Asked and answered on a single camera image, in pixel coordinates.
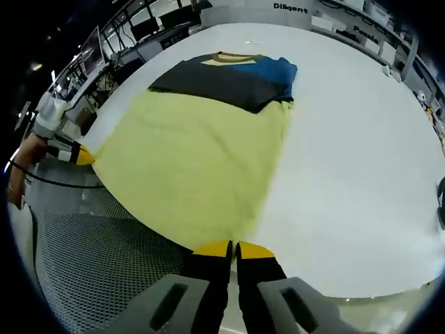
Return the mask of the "person's left hand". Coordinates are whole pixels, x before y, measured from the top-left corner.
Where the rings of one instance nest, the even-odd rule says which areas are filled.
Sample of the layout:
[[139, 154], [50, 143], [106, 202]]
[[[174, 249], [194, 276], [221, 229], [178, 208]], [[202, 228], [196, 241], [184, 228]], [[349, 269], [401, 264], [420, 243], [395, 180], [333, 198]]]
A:
[[31, 134], [23, 141], [14, 162], [23, 168], [39, 162], [47, 153], [47, 141]]

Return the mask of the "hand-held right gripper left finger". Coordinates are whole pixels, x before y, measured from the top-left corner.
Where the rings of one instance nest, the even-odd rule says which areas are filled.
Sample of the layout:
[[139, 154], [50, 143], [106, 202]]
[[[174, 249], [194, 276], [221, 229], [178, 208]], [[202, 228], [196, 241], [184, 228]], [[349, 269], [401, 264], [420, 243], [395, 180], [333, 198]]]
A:
[[217, 333], [227, 307], [233, 242], [213, 241], [184, 258], [181, 271], [148, 290], [134, 333]]

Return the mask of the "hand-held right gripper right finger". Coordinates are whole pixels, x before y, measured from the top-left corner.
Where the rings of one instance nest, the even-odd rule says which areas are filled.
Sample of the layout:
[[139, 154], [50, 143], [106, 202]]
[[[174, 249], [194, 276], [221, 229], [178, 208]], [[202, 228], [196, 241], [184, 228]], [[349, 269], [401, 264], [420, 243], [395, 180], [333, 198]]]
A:
[[[248, 333], [277, 333], [271, 311], [258, 287], [259, 283], [269, 283], [287, 278], [274, 254], [256, 244], [244, 241], [235, 248], [237, 280], [239, 287], [238, 304]], [[284, 299], [294, 319], [308, 333], [319, 327], [319, 321], [308, 305], [293, 290], [286, 288], [278, 293]]]

